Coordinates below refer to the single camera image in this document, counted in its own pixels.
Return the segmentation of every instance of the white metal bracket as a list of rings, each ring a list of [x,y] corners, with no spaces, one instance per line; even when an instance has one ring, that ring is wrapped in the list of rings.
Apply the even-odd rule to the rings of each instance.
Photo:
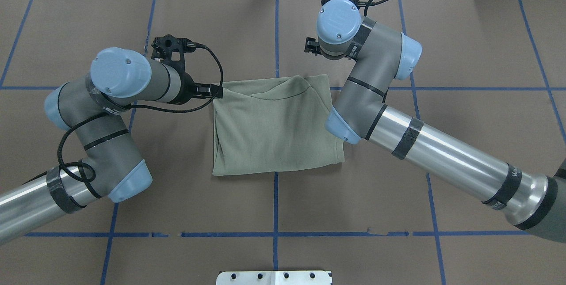
[[[331,271],[222,272],[216,285],[332,285]]]

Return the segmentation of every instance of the green cloth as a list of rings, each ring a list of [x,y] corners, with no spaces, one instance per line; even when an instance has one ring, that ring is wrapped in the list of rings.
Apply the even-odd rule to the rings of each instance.
[[[343,141],[324,128],[328,75],[225,82],[214,100],[215,176],[294,171],[344,162]]]

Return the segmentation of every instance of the ur robot arm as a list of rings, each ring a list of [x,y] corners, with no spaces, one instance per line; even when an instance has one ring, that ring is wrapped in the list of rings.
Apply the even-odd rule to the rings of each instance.
[[[501,211],[515,227],[566,243],[566,160],[553,178],[527,174],[387,106],[390,83],[409,76],[421,45],[361,17],[356,0],[322,5],[319,39],[307,38],[305,52],[356,61],[326,122],[329,132],[351,144],[368,140]]]
[[[76,129],[87,158],[56,166],[0,196],[0,244],[108,196],[121,202],[149,187],[151,174],[119,116],[136,100],[184,104],[221,98],[222,87],[195,83],[184,72],[184,53],[204,48],[171,35],[156,38],[152,59],[121,48],[102,50],[85,77],[54,90],[45,100],[48,118],[62,130]],[[172,54],[178,52],[179,60]]]

